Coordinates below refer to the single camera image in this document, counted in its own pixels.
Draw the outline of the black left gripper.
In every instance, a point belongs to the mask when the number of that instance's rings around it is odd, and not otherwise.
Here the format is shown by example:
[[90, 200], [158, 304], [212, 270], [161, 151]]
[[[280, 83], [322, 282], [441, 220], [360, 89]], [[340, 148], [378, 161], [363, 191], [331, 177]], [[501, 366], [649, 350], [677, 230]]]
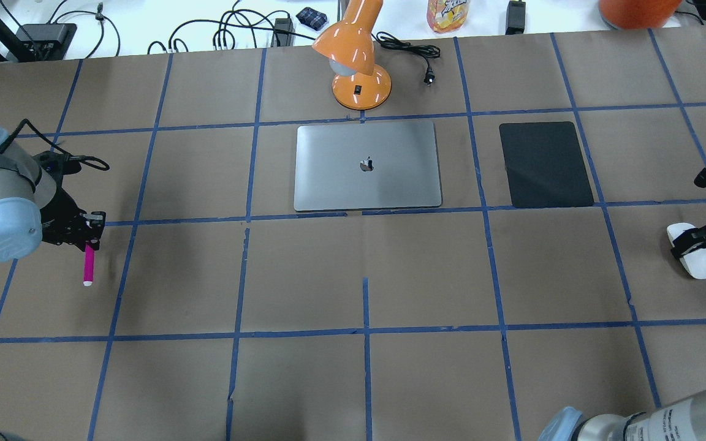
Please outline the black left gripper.
[[79, 249], [101, 248], [107, 213], [81, 209], [63, 188], [64, 177], [81, 172], [82, 167], [106, 171], [107, 163], [94, 156], [73, 156], [68, 153], [40, 153], [34, 156], [43, 176], [50, 176], [56, 192], [42, 207], [42, 241], [54, 245], [70, 244]]

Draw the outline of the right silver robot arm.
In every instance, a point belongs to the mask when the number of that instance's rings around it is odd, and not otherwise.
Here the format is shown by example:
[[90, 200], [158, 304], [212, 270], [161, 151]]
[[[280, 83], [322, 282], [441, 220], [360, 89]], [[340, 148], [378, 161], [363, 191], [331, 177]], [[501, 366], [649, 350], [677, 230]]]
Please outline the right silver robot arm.
[[[706, 167], [694, 184], [706, 188]], [[706, 279], [706, 225], [689, 223], [667, 227], [670, 253], [694, 279]], [[651, 413], [630, 416], [599, 414], [583, 418], [573, 408], [564, 407], [546, 425], [540, 440], [706, 440], [706, 390], [677, 400]]]

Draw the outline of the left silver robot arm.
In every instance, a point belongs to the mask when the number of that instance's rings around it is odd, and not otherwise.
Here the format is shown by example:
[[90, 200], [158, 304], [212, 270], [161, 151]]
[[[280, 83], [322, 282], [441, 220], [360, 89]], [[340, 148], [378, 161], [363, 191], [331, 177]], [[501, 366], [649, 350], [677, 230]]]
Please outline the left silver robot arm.
[[94, 156], [71, 154], [50, 143], [50, 150], [28, 154], [16, 139], [23, 128], [0, 126], [0, 263], [34, 253], [42, 243], [70, 244], [85, 254], [100, 249], [106, 224], [103, 211], [87, 212], [64, 190], [63, 179], [82, 167], [109, 170]]

